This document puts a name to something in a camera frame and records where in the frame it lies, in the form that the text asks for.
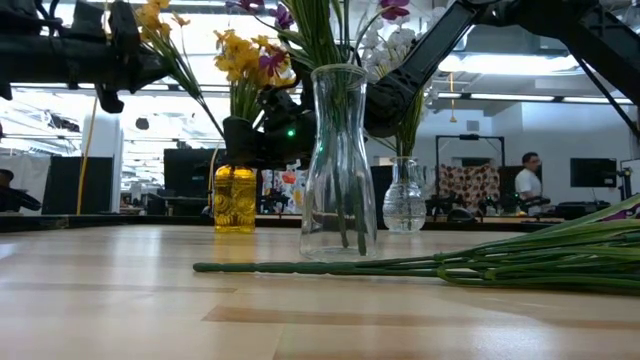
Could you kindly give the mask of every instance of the black monitor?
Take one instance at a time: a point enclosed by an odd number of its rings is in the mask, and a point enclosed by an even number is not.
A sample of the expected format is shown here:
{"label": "black monitor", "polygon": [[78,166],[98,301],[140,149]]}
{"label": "black monitor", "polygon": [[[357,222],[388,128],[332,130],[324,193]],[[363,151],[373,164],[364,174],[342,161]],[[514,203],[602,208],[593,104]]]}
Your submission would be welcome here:
{"label": "black monitor", "polygon": [[571,159],[571,187],[614,188],[617,186],[616,159]]}
{"label": "black monitor", "polygon": [[[164,186],[176,197],[206,198],[214,149],[165,149]],[[215,170],[225,151],[218,150]]]}

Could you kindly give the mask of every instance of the white shirt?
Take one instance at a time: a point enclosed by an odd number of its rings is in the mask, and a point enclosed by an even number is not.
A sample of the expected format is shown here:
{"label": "white shirt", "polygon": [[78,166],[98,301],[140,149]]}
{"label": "white shirt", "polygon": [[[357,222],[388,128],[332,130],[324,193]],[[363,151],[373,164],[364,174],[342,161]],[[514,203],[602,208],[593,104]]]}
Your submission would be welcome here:
{"label": "white shirt", "polygon": [[[529,169],[523,169],[516,176],[516,192],[520,195],[528,192],[532,196],[540,196],[542,195],[542,183],[540,183],[540,179],[534,172]],[[540,207],[532,206],[529,208],[529,215],[537,214],[540,210]]]}

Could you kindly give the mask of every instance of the ceiling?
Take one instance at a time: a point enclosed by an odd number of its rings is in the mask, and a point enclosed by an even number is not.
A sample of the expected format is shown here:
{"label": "ceiling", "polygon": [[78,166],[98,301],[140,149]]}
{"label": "ceiling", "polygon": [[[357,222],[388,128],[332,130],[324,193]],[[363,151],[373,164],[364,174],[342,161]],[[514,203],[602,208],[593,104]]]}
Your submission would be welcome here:
{"label": "ceiling", "polygon": [[[73,2],[62,0],[56,16],[69,23],[73,16]],[[267,0],[267,7],[274,7],[275,0]],[[417,32],[428,30],[431,10],[446,6],[445,0],[412,1],[411,22],[404,26]],[[369,18],[375,13],[376,0],[351,0],[352,24],[361,18]],[[242,37],[254,37],[258,34],[275,37],[275,33],[261,25],[253,17],[237,12],[225,13],[224,1],[178,1],[172,2],[169,10],[175,10],[189,18],[192,23],[184,28],[184,33],[174,31],[172,39],[178,46],[184,47],[191,65],[203,85],[226,85],[225,74],[217,71],[213,65],[215,35],[213,30],[224,31],[234,28]],[[625,7],[622,15],[630,23],[640,23],[637,9]],[[170,14],[163,14],[169,21]],[[356,26],[352,26],[355,38]],[[490,28],[477,26],[467,36],[466,47],[458,55],[476,53],[525,54],[537,55],[545,39],[533,37],[519,28]],[[566,55],[566,49],[557,43],[545,43],[547,53]],[[164,79],[162,83],[175,83]],[[610,91],[615,89],[606,83]],[[589,79],[579,72],[562,76],[522,76],[491,75],[469,72],[437,72],[433,77],[433,87],[442,91],[490,93],[490,94],[533,94],[600,96]],[[214,126],[200,110],[199,106],[184,93],[144,93],[131,96],[120,94],[125,102],[125,112],[121,122],[125,132],[125,170],[129,179],[146,178],[161,182],[162,152],[165,148],[175,147],[175,139],[192,139],[193,147],[214,147],[220,143],[220,136]],[[57,154],[80,154],[80,134],[55,128],[47,113],[59,116],[79,126],[84,126],[84,118],[93,106],[92,91],[59,91],[51,89],[14,89],[12,102],[0,101],[0,118],[6,134],[26,135],[29,139],[4,139],[4,149],[0,153],[20,151],[40,151]],[[221,121],[228,115],[229,99],[227,94],[212,94],[207,99],[214,116]],[[456,108],[484,110],[486,116],[499,106],[493,101],[457,101]],[[436,100],[431,107],[438,111],[451,106],[450,100]],[[142,131],[136,128],[138,118],[147,118],[150,128]],[[66,139],[56,138],[65,135]],[[46,139],[34,139],[35,136],[48,136]]]}

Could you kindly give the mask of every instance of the white column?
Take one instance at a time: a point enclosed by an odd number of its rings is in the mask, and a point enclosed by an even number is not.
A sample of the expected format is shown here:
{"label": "white column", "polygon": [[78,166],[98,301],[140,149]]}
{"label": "white column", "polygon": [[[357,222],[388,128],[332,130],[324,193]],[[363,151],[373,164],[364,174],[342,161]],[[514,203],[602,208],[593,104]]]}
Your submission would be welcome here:
{"label": "white column", "polygon": [[89,149],[87,149],[87,141],[91,126],[91,112],[85,116],[82,128],[83,153],[88,150],[89,157],[113,158],[111,212],[120,211],[120,182],[122,180],[122,153],[124,149],[124,131],[120,118],[121,114],[106,113],[98,105]]}

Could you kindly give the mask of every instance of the glass vase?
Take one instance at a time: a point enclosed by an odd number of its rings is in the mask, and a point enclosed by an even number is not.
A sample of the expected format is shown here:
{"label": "glass vase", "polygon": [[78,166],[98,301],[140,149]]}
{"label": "glass vase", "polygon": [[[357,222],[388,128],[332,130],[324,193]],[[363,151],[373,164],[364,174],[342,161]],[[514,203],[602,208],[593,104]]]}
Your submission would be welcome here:
{"label": "glass vase", "polygon": [[415,158],[396,157],[393,161],[393,183],[384,196],[384,224],[394,233],[420,231],[427,207],[422,194],[420,167]]}
{"label": "glass vase", "polygon": [[369,260],[377,254],[373,181],[364,150],[366,73],[328,65],[312,75],[316,144],[302,211],[300,253],[316,261]]}
{"label": "glass vase", "polygon": [[252,233],[256,229],[256,174],[251,168],[225,165],[213,183],[216,232]]}

